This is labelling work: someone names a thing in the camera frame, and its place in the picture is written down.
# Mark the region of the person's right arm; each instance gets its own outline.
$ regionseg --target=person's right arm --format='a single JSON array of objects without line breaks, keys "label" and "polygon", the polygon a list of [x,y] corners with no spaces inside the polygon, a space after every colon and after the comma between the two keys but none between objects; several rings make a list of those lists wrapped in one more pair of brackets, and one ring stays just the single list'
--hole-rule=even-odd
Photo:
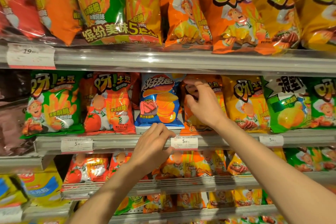
[{"label": "person's right arm", "polygon": [[208,83],[185,82],[194,83],[199,91],[198,102],[186,96],[193,114],[225,139],[289,223],[335,223],[335,194],[280,159],[227,118]]}]

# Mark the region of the store shelf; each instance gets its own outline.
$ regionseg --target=store shelf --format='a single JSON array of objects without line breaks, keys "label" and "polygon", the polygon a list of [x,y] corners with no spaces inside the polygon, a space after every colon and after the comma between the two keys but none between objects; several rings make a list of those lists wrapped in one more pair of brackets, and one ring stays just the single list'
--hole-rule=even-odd
[{"label": "store shelf", "polygon": [[41,172],[54,159],[46,151],[31,152],[23,156],[0,157],[0,174]]},{"label": "store shelf", "polygon": [[[309,178],[322,185],[336,185],[336,171],[329,172],[306,172]],[[64,184],[62,186],[62,195],[65,199],[81,200],[89,198],[101,186],[99,183],[82,183],[82,184]],[[149,194],[179,194],[192,192],[210,192],[217,190],[233,189],[257,189],[260,185],[253,176],[212,176],[212,177],[195,177],[168,179],[162,181],[140,181],[128,193],[128,196],[143,196]]]},{"label": "store shelf", "polygon": [[[265,134],[250,134],[256,140],[259,136]],[[295,131],[288,131],[279,134],[283,136],[283,147],[313,147],[313,146],[329,146],[336,145],[336,131],[335,130],[319,130],[319,129],[300,129]],[[137,135],[97,135],[97,136],[81,136],[80,138],[87,138],[93,140],[94,153],[111,153],[128,151],[132,152],[141,134]],[[48,154],[61,154],[61,141],[65,136],[45,137],[39,136],[35,140],[35,151],[45,152]],[[217,134],[198,137],[198,149],[229,149],[229,145]],[[167,140],[165,147],[170,146],[170,139]]]},{"label": "store shelf", "polygon": [[167,223],[172,221],[176,223],[192,222],[200,220],[214,220],[214,219],[227,219],[234,217],[248,217],[271,215],[278,213],[275,205],[252,205],[244,207],[229,207],[219,209],[200,209],[200,210],[187,210],[174,213],[134,213],[113,216],[109,224],[113,223]]},{"label": "store shelf", "polygon": [[[8,68],[7,49],[0,45],[0,68]],[[263,56],[253,49],[249,53],[214,55],[209,50],[184,46],[165,52],[141,44],[55,49],[55,65],[60,70],[336,76],[334,54],[309,50]]]},{"label": "store shelf", "polygon": [[46,217],[69,217],[76,203],[75,201],[70,201],[59,207],[29,206],[23,212],[22,221],[37,221],[39,218]]}]

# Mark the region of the person's right hand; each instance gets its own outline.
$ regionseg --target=person's right hand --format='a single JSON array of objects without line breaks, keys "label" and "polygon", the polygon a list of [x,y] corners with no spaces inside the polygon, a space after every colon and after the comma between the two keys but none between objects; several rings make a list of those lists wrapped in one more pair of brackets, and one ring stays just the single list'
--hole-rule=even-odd
[{"label": "person's right hand", "polygon": [[198,102],[192,95],[186,95],[187,104],[192,113],[204,124],[216,129],[217,125],[224,119],[225,113],[220,107],[217,97],[207,82],[195,79],[185,79],[186,84],[194,84],[198,90]]}]

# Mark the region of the person's left arm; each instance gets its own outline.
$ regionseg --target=person's left arm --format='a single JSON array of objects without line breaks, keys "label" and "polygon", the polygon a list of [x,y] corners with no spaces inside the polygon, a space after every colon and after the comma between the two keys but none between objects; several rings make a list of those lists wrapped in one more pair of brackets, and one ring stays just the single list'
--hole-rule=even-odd
[{"label": "person's left arm", "polygon": [[139,138],[130,160],[123,164],[67,223],[108,223],[134,185],[172,154],[173,147],[162,150],[170,137],[175,137],[175,133],[162,123],[154,123]]}]

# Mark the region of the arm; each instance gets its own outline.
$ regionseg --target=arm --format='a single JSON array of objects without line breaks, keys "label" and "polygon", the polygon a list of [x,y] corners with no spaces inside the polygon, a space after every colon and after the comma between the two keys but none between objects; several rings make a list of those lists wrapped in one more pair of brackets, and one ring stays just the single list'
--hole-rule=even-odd
[{"label": "arm", "polygon": [[172,154],[173,147],[162,150],[170,137],[175,137],[175,133],[162,123],[154,123],[139,138],[130,160],[76,211],[68,224],[108,223],[134,185]]},{"label": "arm", "polygon": [[199,91],[198,102],[186,96],[191,111],[225,139],[262,188],[271,195],[277,209],[289,223],[335,221],[336,195],[284,162],[227,118],[208,83],[192,80],[186,83],[194,83]]}]

